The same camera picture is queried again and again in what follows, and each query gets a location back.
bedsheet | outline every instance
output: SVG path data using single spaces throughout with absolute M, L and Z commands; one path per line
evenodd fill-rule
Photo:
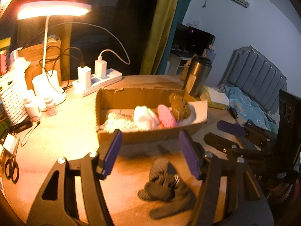
M 245 121 L 251 119 L 255 125 L 271 130 L 268 119 L 259 105 L 244 95 L 238 87 L 224 86 L 225 94 L 229 98 L 230 106 L 233 107 Z

small white bottle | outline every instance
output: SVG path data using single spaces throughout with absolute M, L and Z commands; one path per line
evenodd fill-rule
M 26 111 L 32 121 L 38 121 L 42 117 L 41 109 L 39 108 L 38 99 L 35 96 L 33 90 L 28 90 L 25 92 L 24 104 Z
M 58 110 L 56 108 L 55 102 L 53 101 L 53 98 L 47 97 L 47 98 L 44 98 L 44 100 L 45 100 L 48 115 L 50 115 L 50 116 L 56 115 Z

cardboard box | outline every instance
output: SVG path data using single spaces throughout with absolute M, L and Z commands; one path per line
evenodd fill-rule
M 61 48 L 61 41 L 54 41 L 54 42 L 48 42 L 48 46 L 58 46 Z M 19 50 L 19 56 L 24 57 L 27 61 L 31 61 L 29 67 L 25 70 L 25 81 L 28 89 L 33 89 L 32 80 L 37 75 L 40 75 L 42 73 L 42 66 L 40 65 L 39 61 L 43 59 L 43 44 L 34 45 L 31 47 L 27 47 L 25 49 Z M 52 59 L 56 58 L 60 55 L 60 50 L 55 47 L 50 47 L 47 50 L 46 58 Z M 45 68 L 47 71 L 52 70 L 54 65 L 54 70 L 58 72 L 58 80 L 60 83 L 60 86 L 62 85 L 62 77 L 61 77 L 61 64 L 60 60 L 58 59 L 55 63 L 55 61 L 47 62 L 45 64 Z
M 159 104 L 164 104 L 170 107 L 168 97 L 172 93 L 176 93 L 184 97 L 189 102 L 195 101 L 195 98 L 180 89 L 142 88 L 136 86 L 125 87 L 122 89 L 100 89 L 96 95 L 95 106 L 97 137 L 99 144 L 112 137 L 112 133 L 108 133 L 100 129 L 100 126 L 106 121 L 106 117 L 109 112 L 120 110 L 122 113 L 132 115 L 134 108 L 138 105 L 145 105 L 153 110 L 156 110 Z M 123 133 L 123 144 L 177 139 L 180 130 L 186 129 L 191 135 L 193 135 L 203 124 L 204 123 L 194 123 L 184 127 Z

power strip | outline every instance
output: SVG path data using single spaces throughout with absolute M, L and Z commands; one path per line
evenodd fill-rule
M 115 82 L 118 82 L 122 79 L 122 73 L 114 69 L 107 69 L 106 76 L 99 77 L 96 74 L 91 75 L 91 87 L 84 88 L 82 85 L 79 84 L 79 80 L 72 82 L 74 87 L 73 93 L 79 95 L 81 97 L 87 96 L 90 93 L 97 91 L 99 88 L 103 88 L 109 86 Z

bottle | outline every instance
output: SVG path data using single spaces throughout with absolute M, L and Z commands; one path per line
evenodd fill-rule
M 54 116 L 56 115 L 56 113 L 58 112 L 55 102 L 53 101 L 52 97 L 46 97 L 44 98 L 45 104 L 46 104 L 46 109 L 47 109 L 47 113 L 50 116 Z
M 33 90 L 28 90 L 25 92 L 24 104 L 26 111 L 32 121 L 38 121 L 42 117 L 41 109 L 39 108 L 38 99 L 35 96 Z
M 203 55 L 202 57 L 203 58 L 207 58 L 209 59 L 211 62 L 213 62 L 214 58 L 215 58 L 215 53 L 214 53 L 214 50 L 215 50 L 215 46 L 212 46 L 212 45 L 209 45 L 208 48 L 204 49 L 204 52 L 203 52 Z

